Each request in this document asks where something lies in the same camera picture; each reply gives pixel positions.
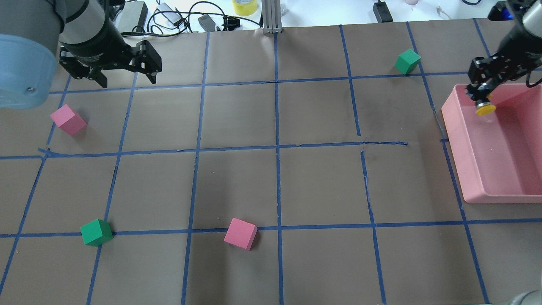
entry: white table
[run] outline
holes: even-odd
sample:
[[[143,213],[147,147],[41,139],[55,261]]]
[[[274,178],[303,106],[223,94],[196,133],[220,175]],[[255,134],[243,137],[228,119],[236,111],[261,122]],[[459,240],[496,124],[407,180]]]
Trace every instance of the white table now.
[[[261,0],[258,1],[257,11],[246,18],[256,22],[260,20]],[[149,15],[158,5],[155,0],[145,0],[149,8]],[[188,11],[196,2],[194,0],[163,0],[171,8],[179,11]],[[231,0],[211,0],[219,5],[227,15],[234,15]],[[286,0],[288,13],[282,17],[283,27],[313,27],[333,26],[337,24],[376,23],[372,11],[373,3],[376,0]],[[495,5],[497,0],[482,0],[478,5],[466,5],[460,0],[420,0],[416,5],[408,5],[404,0],[386,0],[394,21],[422,21],[448,19],[445,14],[440,16],[437,7],[448,14],[452,19],[485,18]],[[210,4],[198,4],[193,11],[220,12]],[[193,31],[203,31],[199,26],[197,18],[193,15],[190,18]],[[222,24],[220,16],[211,16],[217,24]],[[163,17],[157,21],[166,24]],[[241,29],[256,29],[258,26],[248,21],[241,21]]]

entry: foam cube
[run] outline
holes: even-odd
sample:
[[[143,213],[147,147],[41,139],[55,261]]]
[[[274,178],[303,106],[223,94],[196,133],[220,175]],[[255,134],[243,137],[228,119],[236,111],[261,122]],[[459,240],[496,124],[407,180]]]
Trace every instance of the foam cube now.
[[[79,114],[73,111],[67,104],[58,108],[51,114],[51,119],[55,122],[56,126],[65,131],[70,136],[78,133],[87,123],[79,116]]]
[[[83,242],[87,246],[97,247],[111,239],[111,227],[103,220],[97,219],[81,227]]]
[[[399,55],[399,58],[397,58],[397,61],[395,62],[395,67],[401,73],[407,75],[416,68],[416,65],[420,62],[421,58],[422,57],[416,54],[412,49],[408,49]]]
[[[258,227],[241,219],[234,218],[226,232],[224,241],[250,251]]]

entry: green cube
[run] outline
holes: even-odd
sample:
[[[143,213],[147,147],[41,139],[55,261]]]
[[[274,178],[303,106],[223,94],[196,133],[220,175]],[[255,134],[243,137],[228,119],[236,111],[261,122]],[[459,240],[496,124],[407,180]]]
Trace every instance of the green cube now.
[[[111,227],[103,220],[97,219],[81,227],[83,242],[87,246],[97,247],[113,239]]]
[[[397,61],[395,62],[395,67],[403,74],[407,75],[420,62],[421,56],[416,54],[412,49],[406,50],[403,54],[399,55]]]

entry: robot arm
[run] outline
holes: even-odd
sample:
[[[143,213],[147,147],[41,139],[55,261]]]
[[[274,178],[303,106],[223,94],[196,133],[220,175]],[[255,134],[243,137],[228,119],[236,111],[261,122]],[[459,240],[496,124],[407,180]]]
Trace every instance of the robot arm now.
[[[466,94],[475,102],[479,115],[495,110],[488,96],[497,86],[530,75],[542,65],[542,0],[508,0],[506,6],[514,16],[514,28],[495,54],[477,57],[470,64]]]
[[[45,101],[56,72],[58,42],[62,67],[73,78],[88,78],[103,88],[107,78],[102,70],[144,73],[153,84],[162,71],[152,45],[124,42],[97,0],[0,1],[0,12],[0,107],[25,109]]]

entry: metal post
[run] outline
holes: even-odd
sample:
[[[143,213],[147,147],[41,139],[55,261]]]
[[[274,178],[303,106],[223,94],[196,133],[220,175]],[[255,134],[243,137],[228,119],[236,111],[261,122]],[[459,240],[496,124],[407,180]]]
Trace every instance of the metal post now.
[[[263,32],[281,33],[280,0],[262,0]]]

